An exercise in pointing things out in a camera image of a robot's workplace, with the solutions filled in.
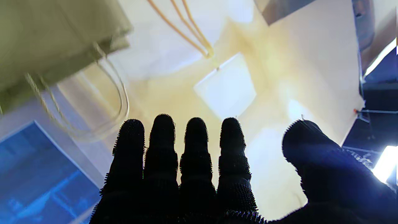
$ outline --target black glove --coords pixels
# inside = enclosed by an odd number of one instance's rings
[[[138,120],[126,121],[90,223],[265,223],[256,212],[246,145],[236,119],[222,123],[217,193],[203,120],[193,118],[187,124],[180,187],[174,141],[172,118],[157,116],[143,169],[144,127]]]
[[[222,123],[217,193],[211,183],[203,120],[188,122],[180,187],[174,140],[172,119],[168,115],[156,117],[143,169],[144,127],[138,120],[126,121],[90,223],[266,222],[256,211],[244,155],[246,145],[236,119],[227,118]],[[287,130],[283,153],[302,177],[308,204],[270,223],[396,223],[396,195],[313,122],[297,121]]]
[[[281,223],[398,223],[396,193],[308,120],[285,133],[282,150],[308,204]]]

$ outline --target light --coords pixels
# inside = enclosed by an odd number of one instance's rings
[[[378,65],[379,63],[383,60],[384,57],[387,56],[388,53],[390,53],[394,48],[397,47],[397,38],[395,38],[391,43],[385,47],[380,54],[377,56],[375,61],[369,66],[368,69],[366,69],[366,73],[364,75],[364,78],[369,75]]]
[[[238,53],[194,86],[220,120],[241,115],[253,102],[256,91],[244,56]]]
[[[376,166],[372,170],[373,174],[381,182],[386,183],[394,167],[398,164],[398,147],[387,146],[381,154]]]

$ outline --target ceiling light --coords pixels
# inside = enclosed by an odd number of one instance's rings
[[[387,56],[388,53],[390,53],[394,48],[397,47],[397,38],[395,38],[391,43],[385,47],[380,54],[377,56],[377,58],[373,61],[373,63],[369,66],[368,69],[366,69],[366,73],[364,78],[369,75],[376,67],[379,65],[379,63],[383,60],[385,56]]]
[[[220,120],[241,115],[256,97],[244,56],[238,53],[194,86]]]
[[[396,165],[398,165],[398,147],[387,146],[381,154],[372,172],[377,179],[383,183],[386,183]]]

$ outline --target olive green bag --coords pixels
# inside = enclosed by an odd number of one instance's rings
[[[0,114],[104,55],[129,46],[132,30],[117,0],[0,1]]]

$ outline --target cord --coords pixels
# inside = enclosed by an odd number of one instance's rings
[[[186,0],[182,0],[183,4],[184,4],[184,8],[187,12],[188,18],[191,21],[191,23],[193,24],[193,26],[195,27],[196,31],[198,32],[195,33],[193,28],[188,24],[188,22],[183,18],[180,10],[177,7],[177,4],[174,0],[170,0],[175,8],[175,10],[177,11],[178,16],[180,17],[180,19],[182,20],[182,22],[185,24],[185,26],[191,31],[191,33],[196,37],[196,39],[205,47],[205,49],[208,51],[208,53],[206,53],[202,48],[200,48],[197,44],[195,44],[191,39],[189,39],[189,37],[187,37],[184,33],[182,33],[174,24],[172,24],[167,18],[166,16],[160,11],[160,9],[155,5],[155,3],[152,0],[147,0],[148,3],[152,6],[152,8],[158,13],[158,15],[174,30],[176,31],[183,39],[185,39],[188,43],[190,43],[194,48],[196,48],[198,51],[200,51],[202,53],[202,55],[206,58],[212,58],[214,56],[214,50],[211,47],[211,44],[209,43],[209,41],[207,41],[206,37],[203,35],[203,33],[200,31],[199,27],[196,25],[195,21],[192,18],[191,12],[188,8],[187,2]]]
[[[118,114],[113,117],[112,121],[101,125],[96,131],[92,132],[91,136],[89,134],[90,131],[83,131],[83,130],[75,128],[65,118],[64,114],[62,113],[62,111],[59,108],[59,105],[58,105],[58,103],[57,103],[57,101],[56,101],[56,99],[54,97],[54,94],[53,94],[52,90],[49,88],[47,83],[44,81],[43,77],[41,75],[38,75],[39,79],[40,79],[40,82],[43,84],[45,90],[47,90],[47,92],[49,93],[49,95],[51,97],[51,100],[52,100],[52,102],[53,102],[58,114],[61,117],[61,120],[66,125],[63,125],[62,123],[60,123],[54,117],[52,112],[49,110],[49,108],[47,106],[47,103],[44,100],[43,96],[41,95],[40,90],[37,87],[37,85],[36,85],[35,81],[33,80],[32,76],[29,73],[25,74],[26,81],[29,83],[29,85],[32,88],[32,90],[34,91],[36,97],[39,99],[44,111],[47,113],[47,115],[50,117],[50,119],[52,121],[54,121],[54,123],[56,123],[62,130],[64,130],[66,133],[68,133],[73,138],[76,138],[76,139],[82,140],[82,141],[89,141],[89,142],[101,140],[104,137],[106,137],[107,135],[109,135],[110,133],[112,133],[112,132],[116,131],[117,129],[119,129],[120,123],[123,122],[125,119],[127,119],[128,114],[129,114],[129,110],[130,110],[130,102],[129,102],[127,91],[126,91],[126,88],[124,86],[124,83],[123,83],[123,80],[122,80],[121,76],[119,75],[119,73],[115,69],[115,67],[112,64],[112,62],[109,61],[109,59],[107,58],[107,55],[105,54],[105,52],[99,47],[99,45],[97,43],[94,43],[94,48],[105,59],[105,61],[110,65],[110,67],[114,71],[115,75],[117,76],[119,83],[121,84],[121,88],[117,85],[117,83],[115,82],[115,79],[97,61],[97,64],[100,67],[100,69],[105,72],[105,74],[109,77],[111,82],[115,85],[115,87],[118,90],[119,100],[120,100],[120,108],[119,108]],[[124,95],[124,100],[126,101],[126,111],[125,111],[124,114],[122,114],[122,109],[123,109],[123,104],[124,104],[122,95]]]

